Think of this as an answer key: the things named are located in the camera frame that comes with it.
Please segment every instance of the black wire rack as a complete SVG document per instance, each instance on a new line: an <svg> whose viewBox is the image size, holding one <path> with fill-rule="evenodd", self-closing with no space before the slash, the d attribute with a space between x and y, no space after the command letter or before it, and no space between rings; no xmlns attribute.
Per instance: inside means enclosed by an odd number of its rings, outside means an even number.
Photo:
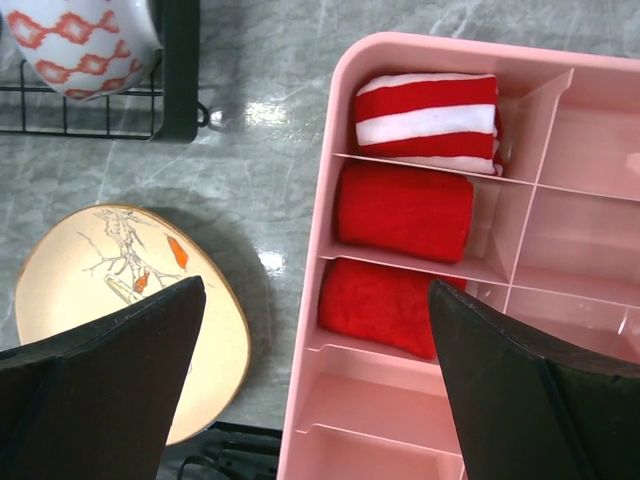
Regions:
<svg viewBox="0 0 640 480"><path fill-rule="evenodd" d="M0 84L0 135L189 143L209 112L198 101L199 0L157 0L162 60L139 86L87 102L48 87L22 60Z"/></svg>
<svg viewBox="0 0 640 480"><path fill-rule="evenodd" d="M158 130L158 122L157 122L157 100L158 97L162 98L164 92L162 89L156 88L156 76L157 76L157 67L149 75L148 86L136 88L133 90L128 90L122 93L117 94L116 96L121 97L138 97L147 99L148 104L148 117L149 117L149 125L146 132L144 130L139 133L126 133L119 132L114 129L114 125L112 122L113 119L113 111L112 111L112 99L110 96L103 97L101 99L96 99L93 102L96 103L94 106L94 110L101 110L103 113L103 122L102 125L93 124L91 125L90 131L74 131L69 124L70 117L70 101L67 100L66 97L61 96L55 90L47 87L45 84L42 86L32 86L27 85L26 82L26 74L25 68L29 68L25 60L20 62L20 82L15 86L3 86L0 85L0 92L4 93L14 93L20 95L19 100L19 114L14 115L12 119L12 125L0 127L0 133L10 133L10 134L26 134L26 135L41 135L41 136L62 136L62 137L84 137L84 138L100 138L100 139L113 139L113 140L150 140L156 134ZM49 126L44 129L38 125L35 125L37 122L30 121L30 116L28 112L31 109L34 109L34 105L28 101L29 94L51 94L52 103L60 103L60 125L56 128L55 126Z"/></svg>

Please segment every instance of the diamond pattern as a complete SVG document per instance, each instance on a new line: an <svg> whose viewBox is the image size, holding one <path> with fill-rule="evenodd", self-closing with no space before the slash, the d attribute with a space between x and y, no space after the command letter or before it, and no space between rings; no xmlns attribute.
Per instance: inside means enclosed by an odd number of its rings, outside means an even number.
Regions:
<svg viewBox="0 0 640 480"><path fill-rule="evenodd" d="M64 94L69 98L74 98L76 100L84 100L85 98L89 98L92 95L95 95L98 92L92 92L91 90L79 90L76 88L70 88Z"/></svg>
<svg viewBox="0 0 640 480"><path fill-rule="evenodd" d="M35 64L36 72L42 75L47 82L53 84L61 84L69 80L71 76L71 71L67 70L64 67L56 65L53 62L48 62L46 60L40 60Z"/></svg>
<svg viewBox="0 0 640 480"><path fill-rule="evenodd" d="M26 48L37 49L47 36L47 31L40 24L20 12L12 12L7 17L7 23L13 31L17 42Z"/></svg>
<svg viewBox="0 0 640 480"><path fill-rule="evenodd" d="M103 84L102 87L100 87L100 90L104 90L105 92L111 92L113 90L120 90L121 88L124 88L124 86L126 85L126 80L127 77L125 78L112 78L110 80L106 80Z"/></svg>
<svg viewBox="0 0 640 480"><path fill-rule="evenodd" d="M98 29L110 33L120 32L120 28L115 22L115 14L111 10L107 11L97 24L87 22L81 16L72 12L67 12L62 15L52 28L43 27L33 21L31 17L19 11L11 12L7 16L7 22L18 43L23 47L34 50L37 50L42 45L48 35L59 35L71 43L84 45L89 41L93 32ZM85 73L95 76L104 75L107 73L109 65L113 60L128 58L131 55L131 50L127 47L126 42L121 39L118 41L113 55L109 58L86 54L80 59L80 62L75 68L66 68L48 60L40 60L36 63L35 69L47 82L59 85L66 83L74 73ZM66 90L65 95L77 100L83 100L102 92L122 90L127 85L127 79L143 69L144 64L142 62L137 59L132 59L129 65L128 75L121 78L105 80L101 88L96 91L72 88Z"/></svg>
<svg viewBox="0 0 640 480"><path fill-rule="evenodd" d="M131 65L129 66L129 72L138 73L143 68L144 68L144 65L134 58L133 60L131 60Z"/></svg>
<svg viewBox="0 0 640 480"><path fill-rule="evenodd" d="M7 16L7 23L20 45L37 50L48 35L59 35L71 43L84 45L96 30L102 29L110 33L119 33L120 27L118 27L115 18L113 10L108 10L100 22L93 24L75 13L67 12L52 28L47 28L31 19L29 15L16 10Z"/></svg>
<svg viewBox="0 0 640 480"><path fill-rule="evenodd" d="M109 63L111 63L110 58L87 54L80 59L75 71L89 75L104 75L107 72L107 68L109 68Z"/></svg>
<svg viewBox="0 0 640 480"><path fill-rule="evenodd" d="M115 58L127 58L129 55L131 55L131 50L127 48L127 44L124 40L120 40L116 46L116 51L113 56Z"/></svg>

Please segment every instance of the black object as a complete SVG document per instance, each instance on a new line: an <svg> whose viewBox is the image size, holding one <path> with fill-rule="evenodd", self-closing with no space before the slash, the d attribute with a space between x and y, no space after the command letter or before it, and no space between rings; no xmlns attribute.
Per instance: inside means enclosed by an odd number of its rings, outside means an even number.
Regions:
<svg viewBox="0 0 640 480"><path fill-rule="evenodd" d="M429 311L469 480L640 478L640 365L442 282Z"/></svg>
<svg viewBox="0 0 640 480"><path fill-rule="evenodd" d="M0 478L155 478L204 305L192 277L2 352Z"/></svg>
<svg viewBox="0 0 640 480"><path fill-rule="evenodd" d="M136 125L134 133L119 132L114 128L113 107L110 96L91 100L102 105L104 121L101 126L92 125L92 131L81 132L69 127L71 101L42 83L28 86L25 83L26 61L20 63L16 86L0 85L3 92L20 94L20 114L16 123L0 134L81 137L111 140L152 140L167 143L190 143L197 135L198 127L209 122L207 108L198 102L198 71L200 52L200 0L159 0L156 26L163 39L163 59L149 76L148 84L114 95L114 97L142 97L148 99L148 125ZM57 128L38 129L30 123L31 108L28 94L47 94L59 97L62 113ZM157 99L161 97L162 106Z"/></svg>
<svg viewBox="0 0 640 480"><path fill-rule="evenodd" d="M281 444L281 430L216 422L167 448L163 467L177 480L275 480Z"/></svg>

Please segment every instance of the rolled red towel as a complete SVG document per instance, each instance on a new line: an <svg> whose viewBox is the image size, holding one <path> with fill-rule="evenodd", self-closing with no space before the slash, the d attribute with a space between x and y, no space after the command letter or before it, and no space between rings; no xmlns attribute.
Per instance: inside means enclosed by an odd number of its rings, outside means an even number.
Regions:
<svg viewBox="0 0 640 480"><path fill-rule="evenodd" d="M433 360L427 294L435 279L427 273L338 259L322 287L318 324ZM461 290L466 287L465 280L444 280Z"/></svg>
<svg viewBox="0 0 640 480"><path fill-rule="evenodd" d="M344 243L440 262L462 260L473 185L443 172L375 162L342 172L337 230Z"/></svg>

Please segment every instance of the red and white patterned vase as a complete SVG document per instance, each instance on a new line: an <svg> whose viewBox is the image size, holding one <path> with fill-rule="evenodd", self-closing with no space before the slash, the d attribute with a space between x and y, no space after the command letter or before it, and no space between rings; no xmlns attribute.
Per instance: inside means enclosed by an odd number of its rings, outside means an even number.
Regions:
<svg viewBox="0 0 640 480"><path fill-rule="evenodd" d="M0 0L0 11L36 72L75 100L135 86L162 48L148 0Z"/></svg>

